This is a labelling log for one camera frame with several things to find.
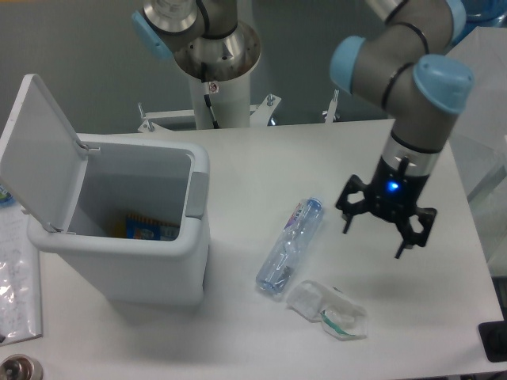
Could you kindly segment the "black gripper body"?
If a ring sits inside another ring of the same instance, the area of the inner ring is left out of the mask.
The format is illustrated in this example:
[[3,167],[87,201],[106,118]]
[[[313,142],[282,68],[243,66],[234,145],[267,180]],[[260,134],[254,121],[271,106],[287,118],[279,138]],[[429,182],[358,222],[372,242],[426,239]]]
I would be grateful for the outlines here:
[[410,218],[427,218],[429,208],[419,207],[418,198],[429,178],[428,175],[409,175],[410,160],[403,157],[394,167],[380,158],[368,195],[373,196],[371,213],[398,228],[410,228]]

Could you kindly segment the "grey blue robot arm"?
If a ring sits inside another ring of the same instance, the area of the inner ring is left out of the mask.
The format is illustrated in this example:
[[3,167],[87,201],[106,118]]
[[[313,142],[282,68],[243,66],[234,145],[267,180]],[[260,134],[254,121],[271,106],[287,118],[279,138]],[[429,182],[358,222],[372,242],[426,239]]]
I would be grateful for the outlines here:
[[[401,249],[424,246],[436,217],[417,200],[474,85],[471,70],[444,56],[461,33],[460,1],[372,1],[384,22],[375,40],[344,39],[330,60],[342,91],[393,116],[372,180],[352,176],[336,206],[346,222],[370,213],[396,225]],[[250,73],[261,46],[234,1],[146,1],[132,14],[145,47],[173,59],[189,79],[199,129],[252,127]]]

